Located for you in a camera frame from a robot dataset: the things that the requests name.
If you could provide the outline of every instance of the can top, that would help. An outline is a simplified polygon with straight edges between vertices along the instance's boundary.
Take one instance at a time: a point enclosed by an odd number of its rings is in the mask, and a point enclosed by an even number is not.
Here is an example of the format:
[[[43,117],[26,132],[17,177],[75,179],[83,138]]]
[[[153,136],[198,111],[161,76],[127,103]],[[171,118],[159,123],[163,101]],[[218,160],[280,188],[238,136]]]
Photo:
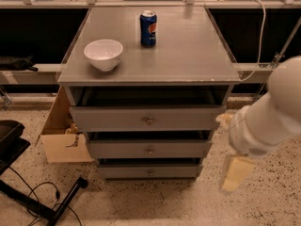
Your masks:
[[[152,17],[152,16],[154,16],[154,15],[156,15],[156,14],[154,13],[154,11],[144,10],[144,11],[142,12],[142,16],[144,16],[144,17]]]

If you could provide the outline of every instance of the cardboard box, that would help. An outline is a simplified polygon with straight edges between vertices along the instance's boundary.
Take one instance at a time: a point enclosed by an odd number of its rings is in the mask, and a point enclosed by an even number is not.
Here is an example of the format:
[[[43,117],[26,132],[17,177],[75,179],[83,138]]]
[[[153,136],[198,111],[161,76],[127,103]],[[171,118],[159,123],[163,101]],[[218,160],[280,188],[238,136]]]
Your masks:
[[[94,160],[88,153],[83,134],[78,135],[77,146],[72,146],[77,135],[65,134],[69,127],[70,106],[67,94],[61,87],[40,134],[49,163],[92,162]]]

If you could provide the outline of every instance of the drawer handle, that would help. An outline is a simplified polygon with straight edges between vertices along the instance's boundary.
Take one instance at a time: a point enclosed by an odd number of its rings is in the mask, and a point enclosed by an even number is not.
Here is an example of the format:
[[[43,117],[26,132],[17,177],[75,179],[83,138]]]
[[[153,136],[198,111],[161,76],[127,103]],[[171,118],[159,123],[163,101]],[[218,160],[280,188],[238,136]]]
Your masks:
[[[153,171],[152,170],[149,171],[149,176],[153,177]]]
[[[154,154],[153,149],[148,149],[148,155],[153,155],[153,154]]]
[[[147,117],[146,123],[147,123],[147,125],[153,125],[153,118],[152,117]]]

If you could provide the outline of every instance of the pepsi can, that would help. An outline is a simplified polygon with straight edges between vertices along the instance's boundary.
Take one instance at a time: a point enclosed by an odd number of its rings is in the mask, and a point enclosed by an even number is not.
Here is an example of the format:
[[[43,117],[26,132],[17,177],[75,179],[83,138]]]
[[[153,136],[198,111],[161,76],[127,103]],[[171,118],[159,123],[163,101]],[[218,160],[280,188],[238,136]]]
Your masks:
[[[157,15],[153,11],[145,10],[140,15],[141,44],[152,47],[156,44]]]

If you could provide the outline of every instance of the white cable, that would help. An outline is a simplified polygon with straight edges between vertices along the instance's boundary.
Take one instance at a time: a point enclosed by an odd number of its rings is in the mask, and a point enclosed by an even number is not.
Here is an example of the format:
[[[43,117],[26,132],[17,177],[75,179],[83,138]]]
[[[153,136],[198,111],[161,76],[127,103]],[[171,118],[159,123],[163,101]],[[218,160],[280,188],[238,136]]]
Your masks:
[[[262,10],[263,10],[263,18],[262,18],[262,23],[261,23],[261,35],[260,35],[260,46],[259,46],[259,52],[258,52],[258,58],[257,58],[257,64],[258,66],[260,66],[260,60],[261,60],[261,47],[262,47],[262,35],[263,35],[263,29],[264,29],[264,25],[265,25],[265,18],[266,18],[266,10],[265,10],[265,6],[262,3],[261,0],[255,0],[258,4],[260,4],[262,6]],[[241,79],[240,82],[244,82],[247,79],[249,79],[255,71],[253,71],[247,78],[245,79]]]

